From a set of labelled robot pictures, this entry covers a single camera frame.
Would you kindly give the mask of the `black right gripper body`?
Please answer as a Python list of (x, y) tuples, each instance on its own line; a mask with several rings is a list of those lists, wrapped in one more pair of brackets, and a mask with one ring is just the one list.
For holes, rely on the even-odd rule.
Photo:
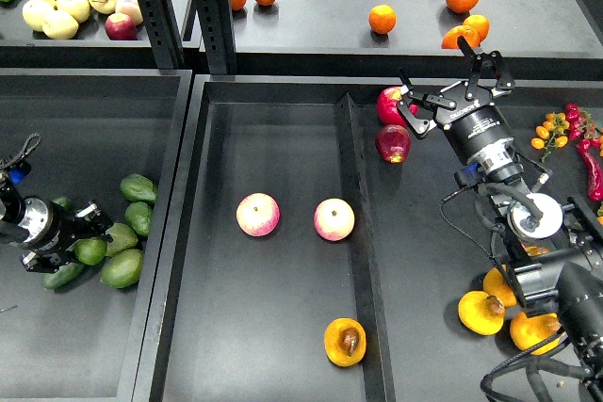
[(494, 106), (491, 92), (478, 87), (470, 100), (465, 98), (467, 83), (457, 82), (442, 88), (439, 95), (446, 98), (436, 109), (434, 120), (464, 165), (479, 164), (482, 167), (506, 167), (511, 165), (509, 149), (513, 138), (508, 123)]

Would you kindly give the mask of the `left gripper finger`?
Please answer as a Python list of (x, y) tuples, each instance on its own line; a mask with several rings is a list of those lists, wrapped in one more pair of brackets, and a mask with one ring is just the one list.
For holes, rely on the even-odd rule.
[(28, 272), (56, 273), (63, 265), (75, 260), (74, 254), (69, 250), (52, 251), (40, 254), (34, 250), (25, 250), (21, 254), (21, 263)]
[(106, 236), (106, 232), (114, 225), (113, 219), (105, 212), (97, 201), (75, 210), (71, 214), (72, 232), (71, 239), (89, 239)]

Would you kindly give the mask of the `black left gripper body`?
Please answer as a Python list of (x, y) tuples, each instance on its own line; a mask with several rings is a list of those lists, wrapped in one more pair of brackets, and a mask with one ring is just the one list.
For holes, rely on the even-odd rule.
[(41, 255), (68, 248), (67, 239), (70, 212), (61, 205), (39, 198), (24, 199), (24, 213), (20, 227), (28, 232), (22, 249)]

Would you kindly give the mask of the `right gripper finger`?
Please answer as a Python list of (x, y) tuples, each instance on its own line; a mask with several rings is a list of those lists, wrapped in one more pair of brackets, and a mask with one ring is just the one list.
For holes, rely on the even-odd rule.
[(499, 51), (476, 54), (465, 37), (458, 38), (457, 44), (463, 55), (471, 61), (471, 71), (465, 89), (465, 98), (468, 101), (478, 99), (479, 82), (485, 74), (493, 75), (496, 79), (495, 86), (490, 90), (492, 98), (509, 95), (513, 91), (513, 76)]
[[(457, 102), (442, 94), (415, 91), (403, 68), (399, 68), (399, 79), (401, 81), (401, 99), (397, 102), (397, 110), (416, 138), (424, 138), (438, 125), (435, 117), (439, 109), (447, 111), (456, 109)], [(432, 112), (432, 118), (428, 120), (419, 117), (417, 114), (420, 109)]]

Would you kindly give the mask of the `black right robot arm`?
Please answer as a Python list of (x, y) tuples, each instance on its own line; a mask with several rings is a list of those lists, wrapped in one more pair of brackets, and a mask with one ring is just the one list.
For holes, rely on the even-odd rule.
[(487, 399), (501, 401), (496, 378), (523, 370), (534, 396), (550, 399), (544, 374), (574, 378), (592, 400), (602, 397), (602, 227), (580, 196), (558, 202), (545, 194), (548, 169), (532, 185), (528, 158), (517, 150), (497, 97), (514, 81), (500, 53), (476, 53), (464, 37), (459, 49), (472, 64), (467, 79), (435, 94), (402, 83), (399, 114), (418, 138), (440, 129), (462, 163), (455, 179), (476, 193), (475, 211), (495, 212), (483, 225), (505, 254), (486, 250), (528, 318), (555, 314), (558, 327), (533, 346), (499, 364), (481, 380)]

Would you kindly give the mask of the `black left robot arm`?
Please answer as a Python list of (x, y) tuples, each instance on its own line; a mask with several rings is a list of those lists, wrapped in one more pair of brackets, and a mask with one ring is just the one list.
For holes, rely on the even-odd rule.
[(31, 171), (27, 158), (41, 142), (29, 135), (23, 147), (1, 161), (1, 242), (22, 251), (25, 270), (54, 273), (75, 260), (72, 247), (80, 239), (107, 238), (113, 220), (95, 201), (71, 211), (53, 201), (22, 196), (17, 184)]

